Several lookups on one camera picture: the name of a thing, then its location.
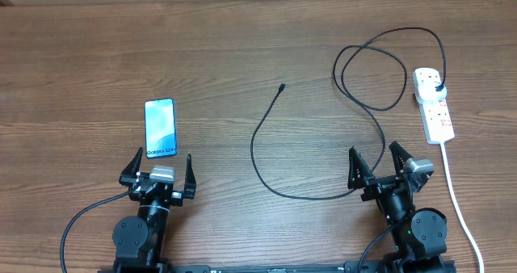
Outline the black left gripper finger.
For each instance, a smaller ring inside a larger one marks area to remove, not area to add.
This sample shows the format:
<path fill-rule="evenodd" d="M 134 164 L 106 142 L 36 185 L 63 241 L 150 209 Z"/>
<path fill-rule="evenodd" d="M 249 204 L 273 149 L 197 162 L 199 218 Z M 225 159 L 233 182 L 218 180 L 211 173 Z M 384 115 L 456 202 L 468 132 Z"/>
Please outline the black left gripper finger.
<path fill-rule="evenodd" d="M 142 155 L 143 148 L 140 147 L 130 163 L 120 173 L 119 183 L 122 186 L 133 186 L 138 182 L 137 172 L 140 169 Z"/>
<path fill-rule="evenodd" d="M 194 171 L 192 169 L 191 155 L 187 155 L 187 166 L 185 174 L 185 183 L 183 188 L 183 197 L 185 199 L 193 200 L 195 198 L 196 180 Z"/>

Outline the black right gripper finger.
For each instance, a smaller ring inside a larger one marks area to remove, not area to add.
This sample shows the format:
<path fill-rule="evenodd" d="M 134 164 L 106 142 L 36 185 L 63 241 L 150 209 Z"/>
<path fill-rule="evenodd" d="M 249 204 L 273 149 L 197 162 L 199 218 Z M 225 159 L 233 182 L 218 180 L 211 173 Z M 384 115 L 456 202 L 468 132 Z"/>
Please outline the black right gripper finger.
<path fill-rule="evenodd" d="M 389 145 L 389 150 L 393 157 L 393 164 L 395 168 L 396 175 L 403 174 L 403 167 L 406 162 L 411 159 L 413 156 L 408 153 L 400 144 L 396 141 L 392 142 Z"/>
<path fill-rule="evenodd" d="M 375 178 L 370 167 L 362 158 L 357 149 L 352 146 L 349 149 L 349 173 L 347 187 L 349 189 L 360 189 L 369 185 Z"/>

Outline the blue Galaxy smartphone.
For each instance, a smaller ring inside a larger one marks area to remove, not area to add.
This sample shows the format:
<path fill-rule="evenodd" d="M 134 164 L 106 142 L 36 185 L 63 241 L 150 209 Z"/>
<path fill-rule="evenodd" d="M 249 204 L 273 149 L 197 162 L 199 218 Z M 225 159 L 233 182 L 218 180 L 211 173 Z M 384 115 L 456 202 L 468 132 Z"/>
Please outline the blue Galaxy smartphone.
<path fill-rule="evenodd" d="M 145 147 L 147 158 L 177 154 L 173 99 L 155 99 L 145 103 Z"/>

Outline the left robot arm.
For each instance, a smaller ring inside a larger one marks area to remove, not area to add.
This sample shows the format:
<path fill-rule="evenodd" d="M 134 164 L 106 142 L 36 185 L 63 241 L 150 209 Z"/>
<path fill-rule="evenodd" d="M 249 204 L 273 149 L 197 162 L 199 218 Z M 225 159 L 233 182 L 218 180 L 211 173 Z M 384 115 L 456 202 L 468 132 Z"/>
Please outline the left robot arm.
<path fill-rule="evenodd" d="M 174 168 L 155 166 L 149 173 L 140 171 L 143 149 L 120 173 L 119 183 L 128 188 L 130 200 L 139 203 L 135 216 L 120 220 L 113 229 L 116 247 L 114 272 L 173 272 L 168 258 L 162 256 L 166 229 L 172 207 L 195 198 L 196 180 L 191 156 L 187 156 L 183 189 L 174 189 Z"/>

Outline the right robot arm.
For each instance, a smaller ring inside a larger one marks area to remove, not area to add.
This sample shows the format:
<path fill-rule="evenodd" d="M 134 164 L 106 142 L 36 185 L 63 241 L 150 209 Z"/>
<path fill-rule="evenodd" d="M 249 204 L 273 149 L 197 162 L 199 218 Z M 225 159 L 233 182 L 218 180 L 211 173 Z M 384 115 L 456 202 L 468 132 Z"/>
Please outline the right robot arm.
<path fill-rule="evenodd" d="M 396 141 L 389 146 L 395 174 L 377 178 L 356 148 L 349 149 L 348 187 L 361 190 L 363 202 L 375 201 L 387 223 L 357 261 L 344 263 L 346 272 L 454 272 L 454 262 L 445 262 L 447 217 L 437 209 L 414 206 L 414 195 L 434 173 L 426 157 L 414 157 Z M 381 260 L 367 261 L 372 247 L 387 235 L 395 251 Z"/>

